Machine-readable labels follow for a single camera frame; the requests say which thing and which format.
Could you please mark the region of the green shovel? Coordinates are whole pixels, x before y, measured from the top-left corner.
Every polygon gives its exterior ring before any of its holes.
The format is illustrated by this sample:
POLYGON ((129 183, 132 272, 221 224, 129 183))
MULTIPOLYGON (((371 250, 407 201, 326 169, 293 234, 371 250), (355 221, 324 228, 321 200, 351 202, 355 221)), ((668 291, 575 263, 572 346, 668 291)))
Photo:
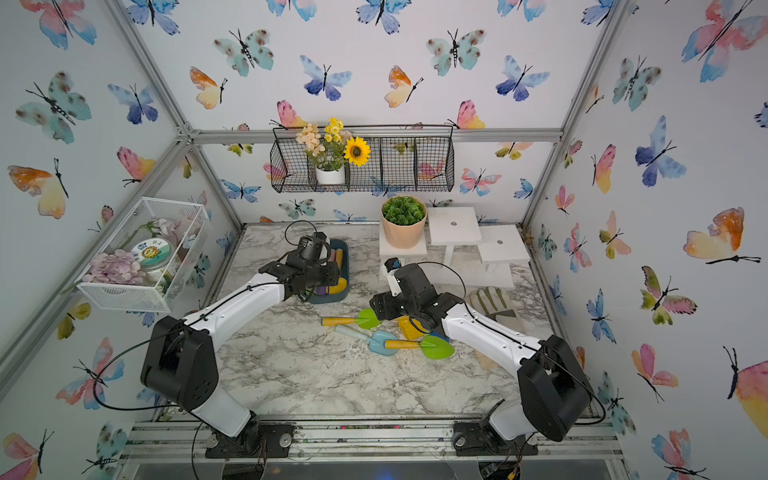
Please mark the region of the green shovel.
POLYGON ((429 359, 442 360, 450 358, 454 347, 441 337, 425 335, 420 341, 386 340, 384 347, 391 350, 421 350, 429 359))
POLYGON ((364 330, 371 330, 378 327, 381 321, 371 308, 362 310, 356 317, 326 317, 321 320, 321 325, 324 327, 352 324, 364 330))

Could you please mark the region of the light blue shovel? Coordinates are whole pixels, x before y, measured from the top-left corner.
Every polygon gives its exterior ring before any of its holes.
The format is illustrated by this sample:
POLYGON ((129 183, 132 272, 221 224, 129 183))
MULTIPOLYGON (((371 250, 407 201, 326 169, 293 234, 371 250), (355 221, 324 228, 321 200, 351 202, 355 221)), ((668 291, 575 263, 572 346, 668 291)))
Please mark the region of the light blue shovel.
POLYGON ((374 354, 381 356, 393 356, 397 354, 396 349, 390 349, 385 346, 386 341, 397 340, 397 337, 390 332, 376 331, 369 335, 344 325, 337 325, 334 327, 334 330, 336 333, 363 341, 368 345, 368 349, 374 354))

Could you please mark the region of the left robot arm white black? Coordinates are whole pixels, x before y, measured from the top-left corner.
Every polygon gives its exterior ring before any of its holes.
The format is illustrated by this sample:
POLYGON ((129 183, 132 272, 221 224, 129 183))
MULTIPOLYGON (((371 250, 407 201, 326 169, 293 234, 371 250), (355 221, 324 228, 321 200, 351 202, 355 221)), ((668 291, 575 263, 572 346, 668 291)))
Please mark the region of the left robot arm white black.
POLYGON ((258 420, 221 384, 216 353, 259 314, 317 287, 337 285, 341 270, 330 255, 328 237, 314 232, 223 299, 181 319, 161 319, 147 347, 141 383, 223 436, 241 443, 255 439, 258 420))

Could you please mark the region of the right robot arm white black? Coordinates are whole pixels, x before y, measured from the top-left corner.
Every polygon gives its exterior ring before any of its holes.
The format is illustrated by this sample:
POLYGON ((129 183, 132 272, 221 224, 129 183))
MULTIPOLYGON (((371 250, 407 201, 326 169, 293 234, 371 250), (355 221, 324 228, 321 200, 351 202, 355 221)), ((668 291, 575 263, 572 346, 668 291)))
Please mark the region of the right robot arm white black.
POLYGON ((483 315, 463 298, 439 293, 419 263, 403 266, 396 258, 383 270, 390 291, 370 300, 381 320, 409 316, 429 331, 440 331, 493 360, 517 378, 519 399, 495 407, 487 422, 505 441, 540 433, 561 441, 590 406, 594 392, 567 342, 545 340, 512 330, 483 315))

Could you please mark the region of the dark teal storage box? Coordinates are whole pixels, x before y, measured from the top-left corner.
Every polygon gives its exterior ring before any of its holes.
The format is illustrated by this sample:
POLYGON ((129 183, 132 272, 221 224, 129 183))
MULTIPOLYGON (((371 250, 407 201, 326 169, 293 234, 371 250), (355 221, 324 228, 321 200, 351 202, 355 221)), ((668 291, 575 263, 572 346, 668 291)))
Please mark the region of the dark teal storage box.
POLYGON ((332 239, 330 241, 332 270, 336 273, 334 285, 318 286, 309 298, 312 304, 331 304, 343 301, 349 294, 349 252, 344 240, 332 239))

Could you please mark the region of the white tiered stand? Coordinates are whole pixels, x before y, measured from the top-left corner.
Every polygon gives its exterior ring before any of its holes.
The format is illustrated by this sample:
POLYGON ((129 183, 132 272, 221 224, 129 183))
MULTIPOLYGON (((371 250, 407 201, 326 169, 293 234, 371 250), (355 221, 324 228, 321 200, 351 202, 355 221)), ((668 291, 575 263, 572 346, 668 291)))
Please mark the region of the white tiered stand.
POLYGON ((429 207, 412 226, 382 220, 379 254, 421 267, 435 284, 512 288, 513 269, 530 263, 515 225, 479 224, 471 207, 429 207))

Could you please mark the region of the terracotta pot green plant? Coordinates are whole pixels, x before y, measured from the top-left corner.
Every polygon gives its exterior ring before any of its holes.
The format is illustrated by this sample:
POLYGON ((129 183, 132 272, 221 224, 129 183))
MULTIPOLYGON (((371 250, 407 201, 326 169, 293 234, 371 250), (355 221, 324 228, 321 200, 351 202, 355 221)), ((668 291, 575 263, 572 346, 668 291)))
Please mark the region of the terracotta pot green plant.
POLYGON ((395 196, 382 205, 381 216, 388 243, 394 248, 410 249, 420 241, 427 208, 413 196, 395 196))

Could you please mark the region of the white pot with flowers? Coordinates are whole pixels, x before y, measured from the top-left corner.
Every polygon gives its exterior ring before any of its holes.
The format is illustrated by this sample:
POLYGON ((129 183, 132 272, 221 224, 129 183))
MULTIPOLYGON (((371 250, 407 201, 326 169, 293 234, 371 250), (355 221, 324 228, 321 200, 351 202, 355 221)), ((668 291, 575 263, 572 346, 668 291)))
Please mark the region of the white pot with flowers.
POLYGON ((345 184, 347 167, 363 167, 372 155, 369 143, 354 136, 337 118, 331 118, 323 129, 316 123, 303 125, 296 141, 303 147, 319 186, 345 184))

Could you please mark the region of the round green tin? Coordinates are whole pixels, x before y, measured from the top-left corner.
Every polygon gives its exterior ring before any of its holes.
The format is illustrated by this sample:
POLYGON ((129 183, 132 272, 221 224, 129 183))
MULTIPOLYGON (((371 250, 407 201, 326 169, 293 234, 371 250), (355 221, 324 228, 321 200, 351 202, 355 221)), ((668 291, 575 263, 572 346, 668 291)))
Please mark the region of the round green tin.
POLYGON ((163 237, 150 238, 134 245, 131 253, 143 270, 164 268, 171 260, 171 243, 163 237))

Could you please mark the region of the pink artificial flowers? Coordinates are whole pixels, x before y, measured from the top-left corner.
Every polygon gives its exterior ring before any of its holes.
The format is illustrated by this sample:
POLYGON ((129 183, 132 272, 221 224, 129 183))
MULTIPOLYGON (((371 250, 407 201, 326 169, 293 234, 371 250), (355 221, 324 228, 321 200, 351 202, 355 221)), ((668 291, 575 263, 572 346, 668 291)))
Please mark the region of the pink artificial flowers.
POLYGON ((118 249, 97 254, 90 261, 82 282, 138 286, 145 283, 145 272, 132 253, 118 249))

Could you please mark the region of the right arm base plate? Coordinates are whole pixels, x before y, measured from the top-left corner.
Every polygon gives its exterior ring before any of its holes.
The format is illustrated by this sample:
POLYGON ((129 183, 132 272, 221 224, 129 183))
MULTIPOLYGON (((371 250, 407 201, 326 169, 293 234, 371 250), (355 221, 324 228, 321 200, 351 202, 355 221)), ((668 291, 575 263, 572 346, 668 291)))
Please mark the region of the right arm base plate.
POLYGON ((484 420, 458 421, 453 423, 452 446, 459 457, 536 456, 538 447, 521 435, 504 440, 484 420))

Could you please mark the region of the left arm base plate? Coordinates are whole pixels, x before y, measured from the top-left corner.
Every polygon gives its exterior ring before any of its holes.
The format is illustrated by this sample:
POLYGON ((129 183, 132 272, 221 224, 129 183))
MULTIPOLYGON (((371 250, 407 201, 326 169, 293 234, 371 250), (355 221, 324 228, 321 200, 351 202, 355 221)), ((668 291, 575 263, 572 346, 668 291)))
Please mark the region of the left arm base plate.
POLYGON ((208 459, 283 459, 289 456, 295 427, 292 424, 257 422, 237 437, 216 432, 216 445, 207 447, 208 459))

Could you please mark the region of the aluminium front rail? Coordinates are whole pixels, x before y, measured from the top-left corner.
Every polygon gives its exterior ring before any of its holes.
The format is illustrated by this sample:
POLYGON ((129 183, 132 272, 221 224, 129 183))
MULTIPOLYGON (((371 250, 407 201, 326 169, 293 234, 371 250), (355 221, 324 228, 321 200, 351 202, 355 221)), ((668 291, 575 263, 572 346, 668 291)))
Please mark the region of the aluminium front rail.
MULTIPOLYGON (((471 418, 415 417, 331 420, 328 418, 271 418, 260 423, 271 464, 336 461, 431 461, 475 459, 513 460, 518 454, 533 460, 621 460, 618 438, 606 424, 576 426, 555 442, 541 434, 525 435, 502 446, 480 439, 471 418)), ((121 459, 128 463, 209 461, 223 442, 195 422, 136 424, 121 459)))

